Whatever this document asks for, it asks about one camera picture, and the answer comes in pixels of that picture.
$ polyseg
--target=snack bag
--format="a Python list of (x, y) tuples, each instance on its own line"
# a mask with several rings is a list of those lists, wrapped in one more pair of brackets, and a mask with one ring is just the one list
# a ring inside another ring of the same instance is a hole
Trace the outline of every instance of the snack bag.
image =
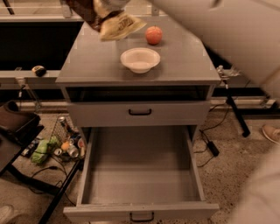
[(31, 155), (31, 161), (34, 164), (43, 164), (48, 156), (53, 152), (54, 147), (59, 144), (59, 139), (52, 136), (50, 140), (43, 139), (38, 143), (36, 150)]
[(66, 0), (94, 30), (101, 41), (124, 39), (146, 25), (142, 19), (126, 13), (130, 0)]

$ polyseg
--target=cable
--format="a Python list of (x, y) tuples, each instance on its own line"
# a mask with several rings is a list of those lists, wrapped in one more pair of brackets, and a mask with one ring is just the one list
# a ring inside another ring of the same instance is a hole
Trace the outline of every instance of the cable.
[(205, 166), (206, 164), (208, 164), (212, 159), (214, 158), (214, 156), (210, 157), (204, 164), (198, 165), (199, 168)]
[(200, 133), (201, 133), (202, 140), (203, 140), (206, 144), (209, 143), (210, 140), (209, 140), (209, 138), (207, 137), (207, 135), (204, 133), (204, 130), (200, 129), (199, 131), (200, 131)]
[(200, 129), (200, 132), (201, 132), (201, 131), (204, 132), (204, 131), (206, 131), (206, 130), (212, 130), (212, 129), (215, 129), (215, 128), (217, 128), (218, 126), (220, 126), (220, 125), (226, 120), (226, 117), (227, 117), (227, 115), (228, 115), (228, 111), (229, 111), (229, 105), (227, 106), (226, 114), (224, 115), (224, 117), (222, 118), (222, 120), (221, 120), (219, 123), (215, 124), (214, 126), (212, 126), (212, 127), (210, 127), (210, 128)]
[(33, 153), (43, 154), (43, 155), (51, 155), (51, 152), (40, 152), (40, 151), (34, 151)]
[(196, 150), (196, 151), (194, 151), (193, 153), (203, 153), (203, 152), (207, 151), (207, 149), (208, 149), (208, 147), (207, 147), (207, 145), (206, 145), (206, 147), (205, 147), (204, 150)]
[[(51, 165), (51, 166), (48, 166), (46, 168), (43, 168), (41, 170), (38, 170), (36, 172), (33, 173), (33, 175), (31, 176), (31, 179), (34, 178), (37, 174), (45, 171), (45, 170), (61, 170), (58, 166), (55, 166), (55, 165)], [(34, 189), (32, 189), (30, 186), (29, 186), (29, 189), (33, 192), (33, 193), (36, 193), (36, 194), (43, 194), (45, 192), (36, 192)]]
[(67, 176), (67, 171), (66, 171), (66, 169), (65, 169), (65, 166), (64, 166), (58, 159), (56, 159), (55, 157), (53, 157), (53, 155), (51, 155), (51, 158), (54, 159), (56, 162), (58, 162), (58, 163), (62, 166), (63, 172), (64, 172), (65, 175)]
[(225, 104), (227, 104), (227, 103), (224, 102), (224, 103), (221, 103), (221, 104), (217, 104), (217, 105), (213, 106), (212, 108), (210, 108), (209, 112), (211, 112), (212, 110), (216, 109), (217, 107), (223, 106), (223, 105), (225, 105)]
[(66, 192), (64, 192), (64, 194), (65, 194), (66, 198), (69, 200), (69, 202), (70, 202), (73, 206), (76, 206), (76, 204), (75, 204), (75, 203), (73, 203), (73, 202), (69, 199), (69, 197), (68, 197), (67, 193), (66, 193)]

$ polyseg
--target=green object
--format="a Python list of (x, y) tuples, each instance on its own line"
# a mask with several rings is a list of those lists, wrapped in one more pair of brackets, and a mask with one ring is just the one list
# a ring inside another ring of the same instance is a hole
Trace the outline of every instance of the green object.
[(42, 164), (47, 157), (49, 156), (49, 151), (48, 151), (48, 144), (49, 140), (41, 140), (38, 144), (37, 149), (33, 152), (31, 156), (31, 161), (35, 164)]
[(50, 150), (53, 152), (56, 148), (59, 148), (60, 145), (60, 140), (56, 136), (51, 136), (49, 141)]

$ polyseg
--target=cabinet top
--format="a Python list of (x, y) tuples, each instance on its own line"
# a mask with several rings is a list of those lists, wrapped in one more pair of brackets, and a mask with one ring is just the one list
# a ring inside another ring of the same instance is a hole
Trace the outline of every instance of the cabinet top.
[[(80, 29), (57, 83), (61, 86), (91, 85), (210, 85), (219, 82), (212, 61), (200, 39), (168, 16), (141, 17), (147, 25), (118, 41), (101, 42), (99, 33), (87, 23)], [(145, 39), (148, 27), (163, 31), (158, 45)], [(122, 65), (120, 56), (134, 47), (147, 47), (159, 53), (160, 63), (148, 73), (137, 74)]]

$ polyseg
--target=drawer handle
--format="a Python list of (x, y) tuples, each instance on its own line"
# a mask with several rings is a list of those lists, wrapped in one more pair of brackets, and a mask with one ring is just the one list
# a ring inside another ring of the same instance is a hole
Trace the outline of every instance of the drawer handle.
[(151, 213), (151, 218), (148, 219), (148, 220), (134, 220), (132, 218), (132, 213), (129, 214), (129, 217), (130, 217), (130, 221), (133, 221), (133, 222), (150, 222), (150, 221), (154, 221), (154, 218), (155, 218), (155, 214), (154, 212)]
[(149, 116), (151, 114), (151, 108), (146, 113), (134, 113), (132, 109), (129, 109), (129, 114), (131, 116)]

